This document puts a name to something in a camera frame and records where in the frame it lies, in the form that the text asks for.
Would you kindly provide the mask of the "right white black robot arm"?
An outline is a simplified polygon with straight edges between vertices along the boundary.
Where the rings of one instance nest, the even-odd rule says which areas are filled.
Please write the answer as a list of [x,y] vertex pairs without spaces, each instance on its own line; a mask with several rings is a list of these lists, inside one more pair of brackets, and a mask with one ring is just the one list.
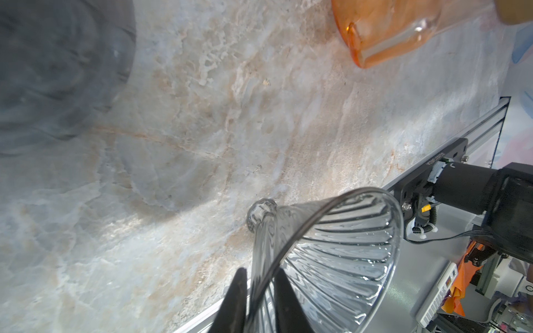
[[476,240],[532,263],[532,166],[502,169],[450,163],[437,176],[432,196],[442,204],[484,214]]

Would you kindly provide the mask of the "brown paper coffee filter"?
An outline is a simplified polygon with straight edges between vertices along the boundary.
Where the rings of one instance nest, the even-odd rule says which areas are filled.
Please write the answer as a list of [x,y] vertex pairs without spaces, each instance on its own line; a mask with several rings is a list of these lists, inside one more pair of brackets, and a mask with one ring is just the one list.
[[495,0],[498,19],[508,26],[533,21],[533,0]]

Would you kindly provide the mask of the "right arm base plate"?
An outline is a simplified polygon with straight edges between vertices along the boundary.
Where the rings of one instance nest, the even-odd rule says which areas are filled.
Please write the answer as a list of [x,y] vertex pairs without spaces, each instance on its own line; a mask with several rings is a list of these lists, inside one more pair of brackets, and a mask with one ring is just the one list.
[[399,202],[405,223],[416,216],[420,200],[430,195],[432,186],[428,185],[428,179],[434,166],[438,162],[459,162],[466,153],[468,143],[466,138],[447,142],[384,187]]

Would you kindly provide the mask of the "orange glass carafe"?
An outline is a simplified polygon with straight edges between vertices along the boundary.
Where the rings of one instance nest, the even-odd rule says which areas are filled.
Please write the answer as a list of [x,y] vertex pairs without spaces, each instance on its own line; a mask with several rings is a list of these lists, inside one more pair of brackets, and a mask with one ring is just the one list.
[[332,1],[354,63],[370,68],[409,53],[435,35],[495,10],[493,1]]

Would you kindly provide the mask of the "clear grey glass dripper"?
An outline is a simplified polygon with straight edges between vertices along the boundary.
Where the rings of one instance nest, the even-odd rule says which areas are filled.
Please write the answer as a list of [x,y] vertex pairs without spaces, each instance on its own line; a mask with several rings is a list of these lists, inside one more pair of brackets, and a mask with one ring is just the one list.
[[363,187],[282,206],[264,198],[247,214],[254,234],[248,332],[275,332],[275,275],[283,270],[315,332],[362,332],[394,275],[403,213],[388,191]]

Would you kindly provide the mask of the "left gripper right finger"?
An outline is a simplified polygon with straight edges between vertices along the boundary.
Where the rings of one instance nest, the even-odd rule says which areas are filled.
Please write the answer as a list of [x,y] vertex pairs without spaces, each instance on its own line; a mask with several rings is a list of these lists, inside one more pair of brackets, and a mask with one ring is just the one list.
[[283,269],[279,269],[274,282],[274,309],[277,332],[313,333],[296,294]]

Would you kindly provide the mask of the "clear grey glass pitcher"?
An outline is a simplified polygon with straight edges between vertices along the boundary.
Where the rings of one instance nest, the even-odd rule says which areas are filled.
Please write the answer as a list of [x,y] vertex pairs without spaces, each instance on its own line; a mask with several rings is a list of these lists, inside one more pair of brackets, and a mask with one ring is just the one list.
[[128,82],[132,1],[1,3],[1,155],[80,135]]

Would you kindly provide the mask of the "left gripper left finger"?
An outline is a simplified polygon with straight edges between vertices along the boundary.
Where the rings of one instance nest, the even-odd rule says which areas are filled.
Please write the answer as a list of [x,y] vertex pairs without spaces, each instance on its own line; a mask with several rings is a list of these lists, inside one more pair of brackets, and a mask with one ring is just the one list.
[[237,269],[209,333],[243,333],[247,317],[247,270]]

